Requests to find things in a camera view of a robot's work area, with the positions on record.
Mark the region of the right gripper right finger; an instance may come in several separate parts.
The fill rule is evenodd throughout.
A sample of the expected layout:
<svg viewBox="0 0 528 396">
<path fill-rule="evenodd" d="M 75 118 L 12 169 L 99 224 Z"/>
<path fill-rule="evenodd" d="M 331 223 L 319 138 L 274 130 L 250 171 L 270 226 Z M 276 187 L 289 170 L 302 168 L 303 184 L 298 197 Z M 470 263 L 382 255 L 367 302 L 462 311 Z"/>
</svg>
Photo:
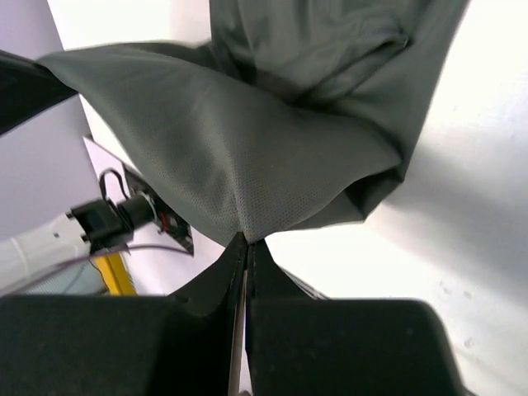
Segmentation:
<svg viewBox="0 0 528 396">
<path fill-rule="evenodd" d="M 445 328 L 414 299 L 316 299 L 264 242 L 247 258 L 246 351 L 256 395 L 463 395 Z"/>
</svg>

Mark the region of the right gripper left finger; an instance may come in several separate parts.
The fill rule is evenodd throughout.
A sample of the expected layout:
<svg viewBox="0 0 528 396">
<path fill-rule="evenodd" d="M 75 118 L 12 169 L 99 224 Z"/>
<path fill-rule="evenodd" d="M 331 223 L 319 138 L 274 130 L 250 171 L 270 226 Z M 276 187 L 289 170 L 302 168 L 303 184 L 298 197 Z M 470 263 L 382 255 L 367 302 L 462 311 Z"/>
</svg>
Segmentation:
<svg viewBox="0 0 528 396">
<path fill-rule="evenodd" d="M 4 395 L 235 395 L 247 242 L 168 296 L 1 300 Z"/>
</svg>

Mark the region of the dark grey t-shirt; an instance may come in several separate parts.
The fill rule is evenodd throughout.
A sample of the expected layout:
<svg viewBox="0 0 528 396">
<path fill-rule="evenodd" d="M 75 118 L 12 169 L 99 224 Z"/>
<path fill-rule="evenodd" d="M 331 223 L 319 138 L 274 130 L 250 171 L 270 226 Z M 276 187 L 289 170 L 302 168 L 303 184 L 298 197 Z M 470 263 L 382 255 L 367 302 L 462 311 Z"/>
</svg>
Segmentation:
<svg viewBox="0 0 528 396">
<path fill-rule="evenodd" d="M 362 221 L 404 179 L 464 1 L 213 1 L 211 38 L 40 59 L 220 244 Z"/>
</svg>

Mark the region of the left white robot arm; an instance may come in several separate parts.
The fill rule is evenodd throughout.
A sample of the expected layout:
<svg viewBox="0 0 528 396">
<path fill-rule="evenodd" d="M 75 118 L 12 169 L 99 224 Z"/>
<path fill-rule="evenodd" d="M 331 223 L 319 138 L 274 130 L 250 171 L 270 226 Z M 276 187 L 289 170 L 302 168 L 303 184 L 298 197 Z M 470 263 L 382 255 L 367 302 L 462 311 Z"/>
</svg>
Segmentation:
<svg viewBox="0 0 528 396">
<path fill-rule="evenodd" d="M 36 61 L 1 53 L 1 133 L 76 95 Z M 16 293 L 66 266 L 121 252 L 137 229 L 157 220 L 153 198 L 106 195 L 1 242 L 1 293 Z"/>
</svg>

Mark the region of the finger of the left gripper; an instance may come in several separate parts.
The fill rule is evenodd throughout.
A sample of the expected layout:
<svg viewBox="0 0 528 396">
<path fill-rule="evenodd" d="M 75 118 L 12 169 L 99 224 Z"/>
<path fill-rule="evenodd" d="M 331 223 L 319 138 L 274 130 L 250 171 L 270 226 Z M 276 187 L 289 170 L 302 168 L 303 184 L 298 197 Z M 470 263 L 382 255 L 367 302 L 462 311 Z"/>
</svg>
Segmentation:
<svg viewBox="0 0 528 396">
<path fill-rule="evenodd" d="M 1 134 L 77 95 L 36 61 L 1 51 Z"/>
</svg>

